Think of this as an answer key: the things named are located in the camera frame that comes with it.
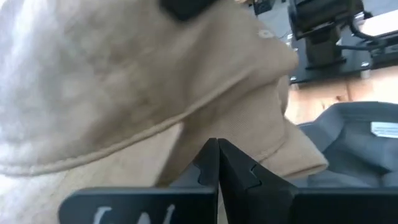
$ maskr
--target black object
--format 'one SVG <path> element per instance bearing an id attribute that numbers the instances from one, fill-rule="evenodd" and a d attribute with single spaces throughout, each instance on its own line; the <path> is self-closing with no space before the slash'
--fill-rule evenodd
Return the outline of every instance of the black object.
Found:
<path id="1" fill-rule="evenodd" d="M 178 21 L 188 21 L 199 16 L 217 0 L 160 0 L 160 6 Z"/>
<path id="2" fill-rule="evenodd" d="M 229 224 L 398 222 L 398 189 L 300 189 L 227 140 L 209 139 L 169 188 L 78 191 L 62 203 L 60 223 L 214 224 L 218 178 Z"/>
<path id="3" fill-rule="evenodd" d="M 398 32 L 366 35 L 356 17 L 372 16 L 362 0 L 290 0 L 292 47 L 300 63 L 291 83 L 359 75 L 398 64 Z"/>
<path id="4" fill-rule="evenodd" d="M 275 0 L 258 0 L 253 2 L 254 14 L 256 16 L 270 11 L 274 7 Z"/>
<path id="5" fill-rule="evenodd" d="M 79 190 L 61 204 L 60 223 L 216 223 L 219 160 L 218 141 L 210 139 L 170 188 Z"/>

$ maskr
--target desk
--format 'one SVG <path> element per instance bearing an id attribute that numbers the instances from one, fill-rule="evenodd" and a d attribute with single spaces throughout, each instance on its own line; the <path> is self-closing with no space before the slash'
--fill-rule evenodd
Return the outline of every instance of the desk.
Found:
<path id="1" fill-rule="evenodd" d="M 367 19 L 362 32 L 379 35 L 398 30 L 398 10 Z M 334 103 L 383 101 L 398 103 L 398 66 L 371 71 L 371 77 L 355 77 L 301 84 L 290 89 L 286 117 L 295 124 L 313 121 Z"/>

